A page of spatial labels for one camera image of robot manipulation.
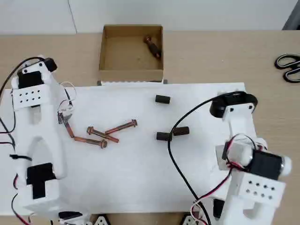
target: copper bolt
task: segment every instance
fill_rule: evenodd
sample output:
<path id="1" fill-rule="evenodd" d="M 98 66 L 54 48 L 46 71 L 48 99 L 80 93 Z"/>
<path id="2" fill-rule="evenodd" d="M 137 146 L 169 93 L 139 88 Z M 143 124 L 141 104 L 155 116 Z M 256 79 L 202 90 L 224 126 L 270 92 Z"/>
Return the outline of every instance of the copper bolt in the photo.
<path id="1" fill-rule="evenodd" d="M 102 149 L 107 147 L 107 141 L 106 140 L 97 141 L 97 140 L 83 138 L 83 137 L 74 137 L 74 140 L 78 141 L 78 142 L 84 142 L 84 143 L 99 145 L 100 148 L 102 148 Z"/>
<path id="2" fill-rule="evenodd" d="M 70 137 L 74 138 L 75 135 L 70 127 L 69 122 L 63 117 L 62 113 L 59 114 L 59 117 L 60 117 L 62 123 L 65 125 L 65 128 L 67 129 L 67 132 L 70 135 Z"/>
<path id="3" fill-rule="evenodd" d="M 159 50 L 159 48 L 151 41 L 151 37 L 150 36 L 145 36 L 144 38 L 144 42 L 147 44 L 150 52 L 152 53 L 152 55 L 157 58 L 160 59 L 161 58 L 161 51 Z"/>
<path id="4" fill-rule="evenodd" d="M 107 134 L 104 134 L 104 133 L 102 133 L 100 131 L 97 131 L 97 130 L 94 129 L 94 127 L 88 127 L 87 130 L 86 130 L 86 132 L 89 135 L 94 134 L 94 135 L 100 136 L 102 138 L 106 138 L 106 139 L 111 140 L 111 141 L 116 142 L 116 143 L 119 142 L 118 138 L 115 138 L 115 137 L 109 136 Z"/>
<path id="5" fill-rule="evenodd" d="M 137 121 L 136 120 L 131 120 L 131 122 L 123 124 L 123 125 L 118 126 L 118 127 L 115 127 L 113 129 L 107 130 L 107 131 L 105 131 L 105 133 L 108 135 L 108 134 L 111 134 L 113 132 L 116 132 L 116 131 L 119 131 L 119 130 L 123 130 L 125 128 L 130 128 L 130 127 L 134 127 L 135 128 L 136 126 L 137 126 Z"/>

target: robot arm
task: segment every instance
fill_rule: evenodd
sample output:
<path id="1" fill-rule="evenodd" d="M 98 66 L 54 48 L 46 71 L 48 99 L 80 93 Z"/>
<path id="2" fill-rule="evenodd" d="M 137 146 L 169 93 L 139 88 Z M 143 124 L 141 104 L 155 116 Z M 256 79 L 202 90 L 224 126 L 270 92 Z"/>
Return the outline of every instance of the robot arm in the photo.
<path id="1" fill-rule="evenodd" d="M 270 225 L 285 190 L 285 183 L 278 179 L 292 168 L 290 158 L 268 152 L 262 138 L 246 136 L 246 120 L 256 105 L 257 99 L 244 93 L 219 98 L 210 108 L 230 128 L 230 143 L 216 146 L 219 169 L 228 170 L 228 161 L 244 168 L 232 171 L 219 225 Z"/>
<path id="2" fill-rule="evenodd" d="M 67 176 L 67 168 L 59 124 L 70 118 L 72 105 L 67 109 L 61 107 L 62 102 L 69 101 L 64 87 L 52 76 L 56 68 L 54 60 L 46 58 L 20 69 L 11 82 L 16 155 L 33 158 L 35 151 L 39 151 L 37 143 L 43 142 L 52 156 L 51 161 L 39 165 L 26 159 L 17 160 L 19 202 L 45 218 L 59 216 L 62 223 L 87 224 L 88 214 L 74 211 L 74 206 L 64 198 L 65 187 L 60 182 Z"/>

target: table surface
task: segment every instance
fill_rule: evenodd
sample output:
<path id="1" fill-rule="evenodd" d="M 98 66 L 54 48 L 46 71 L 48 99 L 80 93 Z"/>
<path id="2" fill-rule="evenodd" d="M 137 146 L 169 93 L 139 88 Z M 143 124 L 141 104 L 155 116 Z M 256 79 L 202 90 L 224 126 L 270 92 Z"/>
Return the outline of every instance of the table surface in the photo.
<path id="1" fill-rule="evenodd" d="M 101 34 L 0 36 L 0 79 L 24 58 L 43 54 L 56 60 L 59 81 L 75 86 L 96 85 Z M 297 164 L 300 106 L 298 84 L 286 83 L 283 71 L 274 68 L 277 56 L 297 53 L 298 31 L 191 31 L 164 33 L 164 77 L 169 83 L 244 82 L 246 90 L 257 96 L 254 123 L 258 136 L 267 140 L 269 150 L 293 160 L 292 174 L 285 179 L 286 192 L 273 224 L 298 224 L 300 196 Z M 112 225 L 176 225 L 180 213 L 112 214 Z M 15 218 L 2 217 L 5 224 Z M 48 222 L 36 219 L 39 224 Z"/>

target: scissors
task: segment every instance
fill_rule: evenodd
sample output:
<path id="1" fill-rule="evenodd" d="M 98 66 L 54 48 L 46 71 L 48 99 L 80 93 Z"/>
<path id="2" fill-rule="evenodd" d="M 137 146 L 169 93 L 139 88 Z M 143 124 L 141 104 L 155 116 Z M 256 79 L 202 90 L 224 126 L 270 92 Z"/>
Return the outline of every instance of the scissors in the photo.
<path id="1" fill-rule="evenodd" d="M 282 59 L 292 59 L 294 61 L 286 64 L 280 64 Z M 300 77 L 298 79 L 293 79 L 290 77 L 290 75 L 300 72 L 300 55 L 290 53 L 281 55 L 275 60 L 274 65 L 277 69 L 291 69 L 283 74 L 283 78 L 286 82 L 300 83 Z"/>

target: open cardboard box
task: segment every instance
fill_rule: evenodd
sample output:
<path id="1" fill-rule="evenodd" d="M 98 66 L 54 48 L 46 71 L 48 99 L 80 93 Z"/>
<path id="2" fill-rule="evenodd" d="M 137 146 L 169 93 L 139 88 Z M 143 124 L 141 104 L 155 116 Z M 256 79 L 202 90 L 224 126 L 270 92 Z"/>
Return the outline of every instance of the open cardboard box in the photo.
<path id="1" fill-rule="evenodd" d="M 161 59 L 156 59 L 144 37 L 149 35 L 161 50 Z M 117 81 L 162 81 L 163 27 L 161 25 L 105 25 L 100 54 L 100 80 Z"/>

